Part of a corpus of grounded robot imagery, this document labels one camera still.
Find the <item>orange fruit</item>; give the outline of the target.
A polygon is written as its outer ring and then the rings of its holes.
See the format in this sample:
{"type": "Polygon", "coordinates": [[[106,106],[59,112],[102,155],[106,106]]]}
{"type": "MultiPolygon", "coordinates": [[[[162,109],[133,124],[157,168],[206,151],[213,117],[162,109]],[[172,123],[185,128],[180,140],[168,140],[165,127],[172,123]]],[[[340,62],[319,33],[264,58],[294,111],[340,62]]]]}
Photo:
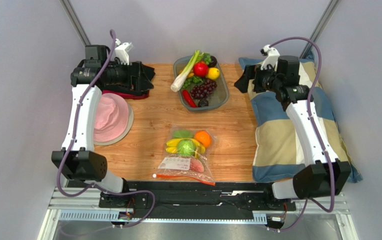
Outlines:
{"type": "Polygon", "coordinates": [[[200,130],[197,131],[193,138],[197,141],[199,141],[205,148],[209,148],[212,145],[212,137],[211,135],[205,131],[205,130],[200,130]]]}

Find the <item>green starfruit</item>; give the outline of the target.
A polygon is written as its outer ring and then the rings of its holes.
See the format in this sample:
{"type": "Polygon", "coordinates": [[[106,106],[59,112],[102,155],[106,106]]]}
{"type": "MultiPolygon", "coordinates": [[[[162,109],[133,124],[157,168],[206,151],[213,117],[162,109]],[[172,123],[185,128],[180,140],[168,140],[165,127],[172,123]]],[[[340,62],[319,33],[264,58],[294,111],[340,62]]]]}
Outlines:
{"type": "Polygon", "coordinates": [[[189,138],[192,139],[194,137],[194,134],[192,131],[179,129],[179,130],[175,130],[172,136],[175,139],[189,139],[189,138]]]}

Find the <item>yellow bananas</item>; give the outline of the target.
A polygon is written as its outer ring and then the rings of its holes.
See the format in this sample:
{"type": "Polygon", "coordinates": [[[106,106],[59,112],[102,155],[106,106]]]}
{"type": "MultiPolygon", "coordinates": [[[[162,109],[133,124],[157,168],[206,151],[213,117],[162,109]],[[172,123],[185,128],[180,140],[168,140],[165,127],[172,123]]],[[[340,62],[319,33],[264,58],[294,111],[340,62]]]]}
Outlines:
{"type": "Polygon", "coordinates": [[[181,157],[199,158],[200,156],[206,154],[206,148],[199,141],[195,140],[194,138],[173,138],[173,139],[170,139],[169,141],[167,141],[167,143],[165,145],[166,145],[165,151],[167,153],[173,154],[173,155],[178,155],[181,157]],[[182,155],[178,154],[177,145],[178,145],[179,141],[184,140],[184,139],[192,140],[194,142],[194,144],[196,145],[195,154],[193,156],[182,156],[182,155]]]}

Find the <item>green apple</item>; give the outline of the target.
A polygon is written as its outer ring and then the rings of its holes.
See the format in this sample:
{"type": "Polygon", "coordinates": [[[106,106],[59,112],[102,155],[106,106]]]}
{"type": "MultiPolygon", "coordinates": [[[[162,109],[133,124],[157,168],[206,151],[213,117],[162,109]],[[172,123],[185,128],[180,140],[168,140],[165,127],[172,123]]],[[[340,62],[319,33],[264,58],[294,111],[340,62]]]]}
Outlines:
{"type": "Polygon", "coordinates": [[[183,139],[178,142],[176,149],[179,155],[184,157],[190,157],[195,154],[197,147],[192,140],[183,139]]]}

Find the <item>clear orange zip top bag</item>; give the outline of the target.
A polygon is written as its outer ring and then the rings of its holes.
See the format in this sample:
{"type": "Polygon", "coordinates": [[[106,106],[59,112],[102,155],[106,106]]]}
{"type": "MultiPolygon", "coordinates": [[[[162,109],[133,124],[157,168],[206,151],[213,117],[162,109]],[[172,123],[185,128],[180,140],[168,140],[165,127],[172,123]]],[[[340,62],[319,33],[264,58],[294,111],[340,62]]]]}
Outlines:
{"type": "Polygon", "coordinates": [[[162,160],[152,177],[186,178],[214,186],[209,155],[215,148],[217,136],[206,129],[174,126],[164,144],[162,160]]]}

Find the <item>watermelon slice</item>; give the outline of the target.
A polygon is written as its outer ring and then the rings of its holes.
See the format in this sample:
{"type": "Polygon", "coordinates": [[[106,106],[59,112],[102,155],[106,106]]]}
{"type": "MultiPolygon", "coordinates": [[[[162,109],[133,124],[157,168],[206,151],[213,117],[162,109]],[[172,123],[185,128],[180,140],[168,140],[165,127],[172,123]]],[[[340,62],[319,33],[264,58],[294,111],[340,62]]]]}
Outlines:
{"type": "Polygon", "coordinates": [[[189,170],[196,172],[196,173],[204,173],[205,168],[202,164],[202,162],[196,158],[190,158],[190,165],[189,165],[189,170]]]}

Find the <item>grey food tray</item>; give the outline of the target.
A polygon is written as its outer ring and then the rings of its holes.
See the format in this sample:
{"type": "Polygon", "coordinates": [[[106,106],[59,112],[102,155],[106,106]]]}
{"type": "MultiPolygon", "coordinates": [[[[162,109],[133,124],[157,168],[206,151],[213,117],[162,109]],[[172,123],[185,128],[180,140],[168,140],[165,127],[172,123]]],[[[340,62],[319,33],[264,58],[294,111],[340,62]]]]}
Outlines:
{"type": "Polygon", "coordinates": [[[197,105],[197,107],[192,107],[189,104],[189,101],[187,100],[187,98],[184,97],[184,95],[182,94],[182,91],[183,91],[182,89],[178,92],[178,96],[179,96],[179,100],[180,100],[181,104],[188,111],[196,112],[196,113],[212,111],[212,110],[219,108],[220,106],[222,106],[223,104],[225,104],[228,101],[228,99],[230,97],[230,93],[229,93],[228,85],[227,85],[227,82],[225,80],[224,74],[220,68],[219,63],[217,63],[215,67],[219,69],[220,76],[216,80],[217,87],[214,89],[214,91],[211,93],[211,95],[209,95],[206,98],[207,103],[208,103],[207,106],[198,106],[198,103],[200,100],[192,97],[191,90],[196,85],[193,82],[190,83],[190,85],[186,88],[186,90],[188,91],[190,98],[194,101],[194,103],[197,105]]]}

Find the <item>black folded cloth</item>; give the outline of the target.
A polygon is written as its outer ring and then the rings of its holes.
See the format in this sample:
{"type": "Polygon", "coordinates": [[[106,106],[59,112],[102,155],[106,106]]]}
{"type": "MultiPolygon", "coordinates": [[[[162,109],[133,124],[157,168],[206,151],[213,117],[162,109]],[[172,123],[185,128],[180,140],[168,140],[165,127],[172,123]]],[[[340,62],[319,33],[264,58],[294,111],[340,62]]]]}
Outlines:
{"type": "Polygon", "coordinates": [[[154,88],[152,80],[155,75],[153,67],[135,61],[131,65],[110,64],[99,80],[103,91],[143,96],[154,88]]]}

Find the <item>green white leek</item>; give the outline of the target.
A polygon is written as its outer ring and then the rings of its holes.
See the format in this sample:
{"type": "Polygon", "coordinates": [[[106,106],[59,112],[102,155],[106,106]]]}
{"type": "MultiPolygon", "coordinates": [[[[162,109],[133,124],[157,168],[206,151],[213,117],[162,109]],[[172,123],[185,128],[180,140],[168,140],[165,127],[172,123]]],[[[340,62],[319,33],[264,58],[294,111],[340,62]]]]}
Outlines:
{"type": "Polygon", "coordinates": [[[174,79],[173,83],[171,84],[170,89],[173,92],[178,92],[182,88],[187,76],[191,72],[191,69],[198,61],[200,61],[203,58],[204,55],[205,53],[201,50],[194,51],[194,54],[189,59],[182,72],[174,79]]]}

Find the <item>yellow lemon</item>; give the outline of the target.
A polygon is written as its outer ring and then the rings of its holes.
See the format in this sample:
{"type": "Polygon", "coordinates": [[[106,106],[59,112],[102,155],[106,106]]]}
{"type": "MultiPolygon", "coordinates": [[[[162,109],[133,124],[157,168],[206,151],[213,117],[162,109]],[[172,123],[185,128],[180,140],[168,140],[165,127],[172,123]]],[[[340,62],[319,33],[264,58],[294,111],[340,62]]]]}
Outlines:
{"type": "Polygon", "coordinates": [[[206,74],[206,78],[212,81],[216,81],[221,75],[221,71],[216,67],[210,67],[206,74]]]}

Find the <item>red cloth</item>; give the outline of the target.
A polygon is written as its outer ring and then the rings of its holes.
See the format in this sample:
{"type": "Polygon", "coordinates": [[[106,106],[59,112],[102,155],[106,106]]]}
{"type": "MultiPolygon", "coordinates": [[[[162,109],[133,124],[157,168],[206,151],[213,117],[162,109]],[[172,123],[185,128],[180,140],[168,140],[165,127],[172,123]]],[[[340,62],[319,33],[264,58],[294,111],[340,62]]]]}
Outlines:
{"type": "Polygon", "coordinates": [[[125,100],[127,100],[127,99],[130,99],[130,100],[142,100],[142,99],[146,99],[146,98],[149,97],[149,93],[150,93],[149,90],[142,92],[142,94],[140,94],[140,95],[133,95],[133,94],[129,94],[129,93],[116,92],[116,91],[111,91],[111,90],[103,90],[102,91],[103,95],[104,94],[115,94],[115,95],[118,95],[118,96],[122,97],[125,100]]]}

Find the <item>dark purple grapes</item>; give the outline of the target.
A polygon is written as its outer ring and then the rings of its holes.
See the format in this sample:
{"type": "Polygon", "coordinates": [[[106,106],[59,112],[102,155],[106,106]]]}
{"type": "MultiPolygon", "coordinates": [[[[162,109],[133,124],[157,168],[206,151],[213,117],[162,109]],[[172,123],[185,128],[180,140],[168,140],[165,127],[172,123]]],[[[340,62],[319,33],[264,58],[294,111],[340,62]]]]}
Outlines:
{"type": "Polygon", "coordinates": [[[218,85],[215,80],[206,78],[204,82],[195,85],[190,90],[190,95],[193,99],[206,99],[214,92],[217,86],[218,85]]]}

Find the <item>red apple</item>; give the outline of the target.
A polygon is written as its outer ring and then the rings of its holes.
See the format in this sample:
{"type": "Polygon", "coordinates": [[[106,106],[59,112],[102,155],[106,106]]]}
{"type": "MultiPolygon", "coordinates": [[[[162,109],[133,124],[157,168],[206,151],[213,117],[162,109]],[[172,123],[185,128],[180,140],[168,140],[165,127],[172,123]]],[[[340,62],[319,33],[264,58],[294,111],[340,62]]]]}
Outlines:
{"type": "Polygon", "coordinates": [[[205,77],[208,74],[209,67],[205,62],[197,62],[193,66],[193,73],[198,77],[205,77]]]}

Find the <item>small green grapes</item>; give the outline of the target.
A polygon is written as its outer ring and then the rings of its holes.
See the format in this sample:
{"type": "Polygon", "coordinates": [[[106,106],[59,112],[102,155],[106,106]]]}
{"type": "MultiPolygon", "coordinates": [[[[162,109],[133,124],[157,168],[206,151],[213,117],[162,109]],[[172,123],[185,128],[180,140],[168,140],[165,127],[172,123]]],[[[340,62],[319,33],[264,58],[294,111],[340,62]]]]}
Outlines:
{"type": "MultiPolygon", "coordinates": [[[[199,63],[199,62],[205,63],[205,57],[207,55],[210,55],[210,54],[205,54],[203,56],[203,58],[200,61],[198,61],[197,63],[199,63]]],[[[188,76],[187,76],[183,86],[182,86],[182,89],[185,89],[185,88],[189,87],[191,84],[198,84],[198,83],[202,83],[202,82],[203,82],[203,77],[196,76],[194,74],[193,68],[192,68],[190,73],[188,74],[188,76]]]]}

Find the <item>plaid pillow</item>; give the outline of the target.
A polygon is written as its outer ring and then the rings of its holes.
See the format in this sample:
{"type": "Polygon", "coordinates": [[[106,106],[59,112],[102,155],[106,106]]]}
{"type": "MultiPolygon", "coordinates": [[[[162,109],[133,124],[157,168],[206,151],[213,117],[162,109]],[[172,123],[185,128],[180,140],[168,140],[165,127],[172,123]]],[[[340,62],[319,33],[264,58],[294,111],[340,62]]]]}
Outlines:
{"type": "MultiPolygon", "coordinates": [[[[252,177],[259,183],[270,183],[292,178],[305,168],[303,148],[292,121],[283,111],[275,93],[256,93],[249,83],[247,93],[257,121],[256,151],[252,164],[252,177]]],[[[352,163],[342,139],[331,101],[319,83],[312,92],[316,114],[323,134],[340,161],[352,163]]]]}

